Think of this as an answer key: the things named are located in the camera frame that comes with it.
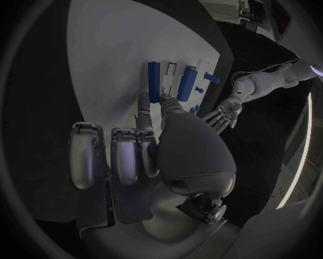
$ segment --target white board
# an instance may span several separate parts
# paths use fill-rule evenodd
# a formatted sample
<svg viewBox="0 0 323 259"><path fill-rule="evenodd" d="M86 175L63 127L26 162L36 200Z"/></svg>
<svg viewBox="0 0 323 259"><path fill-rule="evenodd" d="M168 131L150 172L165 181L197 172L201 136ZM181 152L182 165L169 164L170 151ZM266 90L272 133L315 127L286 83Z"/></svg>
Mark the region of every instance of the white board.
<svg viewBox="0 0 323 259"><path fill-rule="evenodd" d="M212 74L219 58L219 53L188 27L130 0L71 0L67 52L81 113L85 121L103 127L107 155L111 129L135 126L139 92L148 90L148 62L160 62L162 74L168 62L197 68L205 62L203 71ZM206 90L209 81L202 78L198 74L196 83ZM204 94L194 95L196 86L190 107L185 105L187 110L203 99ZM158 137L159 104L151 105L151 115Z"/></svg>

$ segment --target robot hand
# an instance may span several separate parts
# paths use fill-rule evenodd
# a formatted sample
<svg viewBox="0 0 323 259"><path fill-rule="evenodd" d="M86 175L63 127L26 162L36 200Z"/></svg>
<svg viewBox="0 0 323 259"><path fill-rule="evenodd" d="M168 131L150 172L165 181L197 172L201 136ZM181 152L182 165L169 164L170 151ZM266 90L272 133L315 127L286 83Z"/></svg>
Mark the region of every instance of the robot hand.
<svg viewBox="0 0 323 259"><path fill-rule="evenodd" d="M215 116L208 123L218 134L220 134L228 125L230 125L230 128L235 127L238 115L241 113L242 109L241 101L237 97L231 95L224 99L214 111L208 113L202 119L208 121Z"/></svg>

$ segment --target light strip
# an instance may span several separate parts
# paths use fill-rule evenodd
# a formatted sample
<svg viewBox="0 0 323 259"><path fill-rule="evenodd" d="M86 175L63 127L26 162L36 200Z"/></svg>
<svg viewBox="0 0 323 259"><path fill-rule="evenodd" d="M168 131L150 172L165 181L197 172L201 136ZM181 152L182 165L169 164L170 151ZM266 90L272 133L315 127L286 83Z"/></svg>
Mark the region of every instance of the light strip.
<svg viewBox="0 0 323 259"><path fill-rule="evenodd" d="M311 99L311 93L309 94L308 98L307 98L308 104L309 104L309 109L307 111L308 113L308 122L307 122L307 132L306 132L306 138L305 138L305 145L304 145L304 150L303 150L303 154L302 154L302 158L301 161L299 163L298 166L298 170L295 173L295 176L293 178L293 181L289 187L289 189L287 190L284 198L282 199L282 201L280 202L279 206L276 209L282 208L286 202L288 201L288 199L290 198L295 185L297 184L299 177L301 176L301 173L303 171L303 167L304 167L304 163L305 163L305 159L306 159L306 155L307 155L307 150L309 149L309 144L310 144L310 136L311 136L311 127L312 127L312 99Z"/></svg>
<svg viewBox="0 0 323 259"><path fill-rule="evenodd" d="M319 76L323 77L323 73L322 73L322 72L318 71L316 68L312 67L311 65L310 65L310 67L311 67L311 69L312 69L312 70L313 70L317 75L319 75Z"/></svg>

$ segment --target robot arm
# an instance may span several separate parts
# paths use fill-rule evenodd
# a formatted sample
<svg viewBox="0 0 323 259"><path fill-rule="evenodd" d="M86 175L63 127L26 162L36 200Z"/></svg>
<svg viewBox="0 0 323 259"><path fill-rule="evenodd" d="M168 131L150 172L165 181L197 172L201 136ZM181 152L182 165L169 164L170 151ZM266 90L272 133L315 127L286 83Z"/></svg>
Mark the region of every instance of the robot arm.
<svg viewBox="0 0 323 259"><path fill-rule="evenodd" d="M316 77L317 74L303 60L284 64L275 72L256 72L234 81L232 94L202 119L220 134L228 125L234 128L244 102L268 95L277 88L297 86L300 81Z"/></svg>

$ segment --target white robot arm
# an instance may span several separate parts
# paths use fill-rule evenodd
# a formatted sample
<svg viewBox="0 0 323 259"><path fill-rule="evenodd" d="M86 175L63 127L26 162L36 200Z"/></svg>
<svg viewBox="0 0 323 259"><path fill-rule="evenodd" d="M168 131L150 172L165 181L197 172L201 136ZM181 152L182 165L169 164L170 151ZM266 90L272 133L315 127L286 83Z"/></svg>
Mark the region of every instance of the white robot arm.
<svg viewBox="0 0 323 259"><path fill-rule="evenodd" d="M256 72L234 81L232 94L202 119L220 134L228 125L234 128L244 102L268 95L274 89L297 86L300 81L316 77L317 74L303 60L282 65L275 72Z"/></svg>

